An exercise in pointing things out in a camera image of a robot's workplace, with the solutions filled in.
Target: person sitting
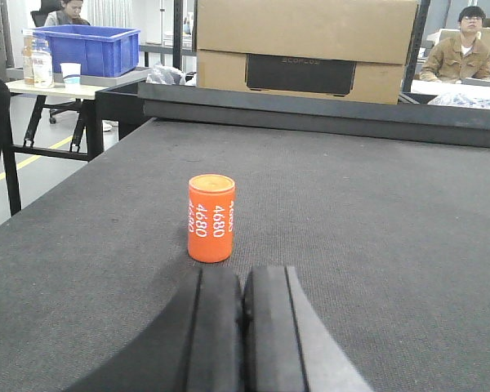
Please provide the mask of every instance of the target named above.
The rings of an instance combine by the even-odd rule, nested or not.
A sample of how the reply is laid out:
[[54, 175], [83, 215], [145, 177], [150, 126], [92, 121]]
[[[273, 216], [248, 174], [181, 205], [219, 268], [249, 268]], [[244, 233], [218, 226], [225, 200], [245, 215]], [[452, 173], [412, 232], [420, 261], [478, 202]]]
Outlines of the person sitting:
[[461, 83], [464, 78], [490, 80], [490, 49], [478, 38], [485, 17], [480, 7], [464, 8], [457, 20], [459, 34], [432, 48], [419, 79], [445, 83]]
[[50, 12], [47, 15], [46, 26], [60, 25], [90, 25], [80, 17], [83, 0], [61, 0], [62, 10]]

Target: glasses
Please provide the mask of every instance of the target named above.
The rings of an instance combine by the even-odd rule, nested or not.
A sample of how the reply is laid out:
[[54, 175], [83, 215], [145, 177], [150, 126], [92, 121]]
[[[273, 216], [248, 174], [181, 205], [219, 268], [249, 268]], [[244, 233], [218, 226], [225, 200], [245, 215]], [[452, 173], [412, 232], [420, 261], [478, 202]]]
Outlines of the glasses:
[[474, 22], [480, 22], [481, 20], [483, 20], [483, 18], [481, 16], [463, 16], [463, 20], [466, 20], [466, 21], [474, 21]]

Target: cardboard box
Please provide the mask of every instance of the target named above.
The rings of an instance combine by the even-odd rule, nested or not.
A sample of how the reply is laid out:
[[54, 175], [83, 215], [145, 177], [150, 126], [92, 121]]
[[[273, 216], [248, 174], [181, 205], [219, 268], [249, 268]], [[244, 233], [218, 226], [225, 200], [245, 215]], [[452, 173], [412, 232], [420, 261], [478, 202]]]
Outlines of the cardboard box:
[[[300, 60], [302, 58], [296, 57], [292, 59]], [[312, 87], [316, 87], [319, 84], [319, 78], [311, 79], [307, 88], [300, 87], [298, 90], [288, 90], [288, 87], [287, 89], [281, 89], [272, 88], [272, 86], [254, 86], [247, 83], [247, 76], [249, 75], [247, 73], [247, 54], [224, 51], [199, 51], [197, 84], [198, 87], [220, 90], [395, 104], [401, 89], [403, 73], [404, 65], [356, 62], [354, 74], [350, 75], [350, 79], [346, 79], [349, 83], [348, 91], [345, 90], [344, 82], [339, 83], [336, 91], [309, 91]]]
[[198, 0], [198, 86], [395, 104], [416, 12], [416, 0]]

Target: yellow floor line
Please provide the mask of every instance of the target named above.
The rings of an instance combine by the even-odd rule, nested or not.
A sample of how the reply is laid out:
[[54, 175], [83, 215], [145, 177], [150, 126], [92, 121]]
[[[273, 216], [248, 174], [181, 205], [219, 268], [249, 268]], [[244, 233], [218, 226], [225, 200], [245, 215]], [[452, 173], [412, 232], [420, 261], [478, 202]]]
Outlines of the yellow floor line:
[[[73, 139], [72, 136], [69, 136], [69, 137], [66, 137], [65, 139], [59, 141], [58, 143], [55, 143], [53, 144], [51, 147], [49, 147], [50, 149], [58, 149], [60, 148], [62, 145], [65, 145], [67, 143], [69, 143], [71, 141], [71, 139]], [[36, 161], [37, 159], [40, 159], [42, 155], [33, 155], [32, 157], [29, 157], [27, 159], [24, 159], [22, 162], [18, 163], [16, 165], [16, 170], [20, 170], [22, 167], [26, 167], [27, 165], [29, 165], [30, 163], [33, 163], [34, 161]], [[4, 180], [6, 178], [6, 173], [5, 172], [1, 172], [0, 173], [0, 181], [1, 180]]]

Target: white paper cup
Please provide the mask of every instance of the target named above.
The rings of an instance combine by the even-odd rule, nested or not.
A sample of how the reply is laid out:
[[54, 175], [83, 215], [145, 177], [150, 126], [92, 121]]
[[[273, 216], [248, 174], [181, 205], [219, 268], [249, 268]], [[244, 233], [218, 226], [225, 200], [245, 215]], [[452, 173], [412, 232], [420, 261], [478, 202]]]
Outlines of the white paper cup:
[[65, 88], [76, 88], [80, 86], [80, 63], [60, 63], [62, 68], [62, 78], [64, 79]]

